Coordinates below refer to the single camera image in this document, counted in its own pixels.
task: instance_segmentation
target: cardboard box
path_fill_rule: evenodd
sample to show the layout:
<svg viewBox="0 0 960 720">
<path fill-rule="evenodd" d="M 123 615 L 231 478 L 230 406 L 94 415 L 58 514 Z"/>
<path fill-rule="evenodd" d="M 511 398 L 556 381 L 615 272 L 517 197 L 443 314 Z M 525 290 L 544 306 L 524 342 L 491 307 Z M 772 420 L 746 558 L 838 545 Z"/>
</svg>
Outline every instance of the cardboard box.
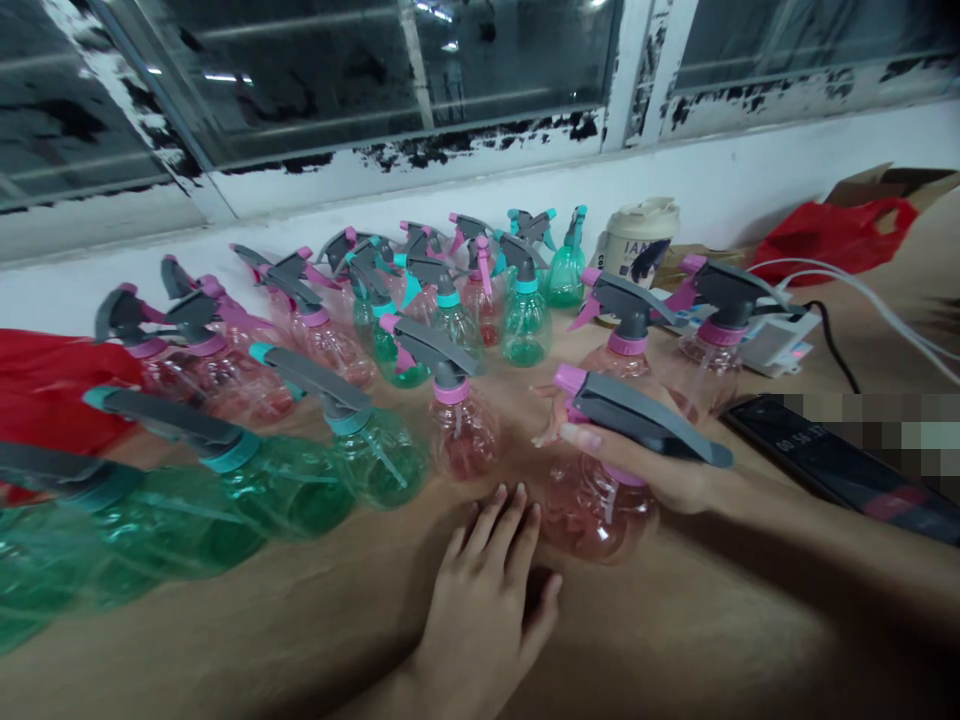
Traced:
<svg viewBox="0 0 960 720">
<path fill-rule="evenodd" d="M 902 197 L 922 215 L 937 200 L 960 186 L 960 172 L 933 168 L 895 168 L 884 163 L 844 178 L 824 202 L 838 207 L 856 207 L 886 197 Z M 893 213 L 880 217 L 876 226 L 882 233 L 893 230 Z"/>
</svg>

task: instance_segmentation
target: white wall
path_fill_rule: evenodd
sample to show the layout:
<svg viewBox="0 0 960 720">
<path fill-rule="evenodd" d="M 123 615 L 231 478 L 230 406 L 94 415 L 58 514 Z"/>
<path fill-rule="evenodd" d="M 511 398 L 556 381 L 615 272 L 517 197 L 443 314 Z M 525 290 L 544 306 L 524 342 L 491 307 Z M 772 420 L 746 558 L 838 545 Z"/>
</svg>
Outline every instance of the white wall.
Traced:
<svg viewBox="0 0 960 720">
<path fill-rule="evenodd" d="M 250 287 L 229 243 L 280 256 L 302 245 L 319 247 L 346 225 L 399 238 L 397 223 L 404 219 L 436 224 L 452 234 L 450 212 L 505 227 L 510 207 L 533 212 L 556 207 L 559 240 L 573 206 L 585 203 L 584 249 L 589 256 L 618 207 L 669 195 L 681 207 L 677 243 L 730 247 L 761 238 L 798 204 L 825 196 L 836 180 L 889 160 L 960 168 L 960 101 L 625 151 L 6 266 L 0 268 L 0 327 L 90 334 L 97 306 L 124 281 L 137 284 L 141 297 L 152 304 L 166 307 L 159 277 L 165 253 L 177 255 L 192 274 L 218 275 L 249 310 L 265 312 L 261 291 Z"/>
</svg>

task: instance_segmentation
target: wooden table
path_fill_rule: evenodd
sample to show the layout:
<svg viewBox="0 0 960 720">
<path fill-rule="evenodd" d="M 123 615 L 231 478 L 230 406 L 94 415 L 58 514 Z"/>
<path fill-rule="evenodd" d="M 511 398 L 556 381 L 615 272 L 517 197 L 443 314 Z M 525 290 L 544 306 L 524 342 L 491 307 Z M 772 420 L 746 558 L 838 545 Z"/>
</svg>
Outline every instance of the wooden table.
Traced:
<svg viewBox="0 0 960 720">
<path fill-rule="evenodd" d="M 897 261 L 863 276 L 908 320 L 928 297 L 955 293 L 960 250 L 940 228 L 958 220 L 956 204 L 941 203 Z M 907 277 L 924 282 L 910 285 Z M 849 289 L 834 283 L 800 297 L 827 302 L 866 392 L 953 390 Z M 314 718 L 363 688 L 415 644 L 466 504 L 498 482 L 534 483 L 546 473 L 555 451 L 529 442 L 546 403 L 526 388 L 549 382 L 558 362 L 579 361 L 606 337 L 592 325 L 568 335 L 569 319 L 555 316 L 548 362 L 521 371 L 491 354 L 490 373 L 477 381 L 502 415 L 500 474 L 470 486 L 433 477 L 395 512 L 361 509 L 317 542 L 273 544 L 220 578 L 169 584 L 109 615 L 60 621 L 0 658 L 0 717 Z M 652 359 L 670 340 L 655 333 Z M 745 373 L 743 388 L 847 392 L 815 342 L 801 374 L 770 381 Z M 960 350 L 956 342 L 953 349 Z M 422 425 L 429 393 L 381 381 L 374 400 Z M 313 401 L 283 429 L 328 433 Z M 734 450 L 743 472 L 790 482 L 721 425 L 705 432 Z M 187 451 L 147 435 L 117 457 L 142 467 L 189 461 Z M 872 619 L 869 599 L 767 538 L 710 517 L 665 515 L 658 535 L 625 566 L 538 551 L 539 562 L 565 575 L 563 617 L 503 717 L 953 716 L 947 685 L 924 651 Z"/>
</svg>

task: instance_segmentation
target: phone screen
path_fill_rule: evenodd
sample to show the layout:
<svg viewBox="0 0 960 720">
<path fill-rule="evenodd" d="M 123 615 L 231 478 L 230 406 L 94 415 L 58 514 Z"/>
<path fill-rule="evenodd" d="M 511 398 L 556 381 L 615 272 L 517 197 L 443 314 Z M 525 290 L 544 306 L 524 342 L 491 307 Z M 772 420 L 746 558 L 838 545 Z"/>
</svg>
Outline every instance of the phone screen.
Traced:
<svg viewBox="0 0 960 720">
<path fill-rule="evenodd" d="M 793 470 L 797 479 L 868 517 L 960 545 L 960 507 L 837 437 L 772 397 L 727 411 L 743 430 Z"/>
</svg>

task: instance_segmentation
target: red plastic bag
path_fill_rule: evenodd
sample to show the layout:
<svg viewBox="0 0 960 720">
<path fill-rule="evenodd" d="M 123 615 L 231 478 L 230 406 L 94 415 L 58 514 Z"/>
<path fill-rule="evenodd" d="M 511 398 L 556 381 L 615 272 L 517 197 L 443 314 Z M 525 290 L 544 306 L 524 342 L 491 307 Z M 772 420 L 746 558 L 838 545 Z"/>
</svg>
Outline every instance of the red plastic bag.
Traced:
<svg viewBox="0 0 960 720">
<path fill-rule="evenodd" d="M 884 234 L 874 223 L 889 212 L 896 212 L 894 229 Z M 753 264 L 802 257 L 830 263 L 856 275 L 890 262 L 918 215 L 916 208 L 903 198 L 883 198 L 852 208 L 804 203 L 764 238 Z M 813 265 L 804 263 L 776 263 L 753 272 L 776 285 L 788 275 L 812 269 Z M 818 285 L 830 280 L 826 275 L 804 275 L 790 285 Z"/>
<path fill-rule="evenodd" d="M 140 363 L 119 345 L 0 330 L 0 440 L 96 455 L 131 425 L 90 407 L 83 394 L 140 384 Z"/>
</svg>

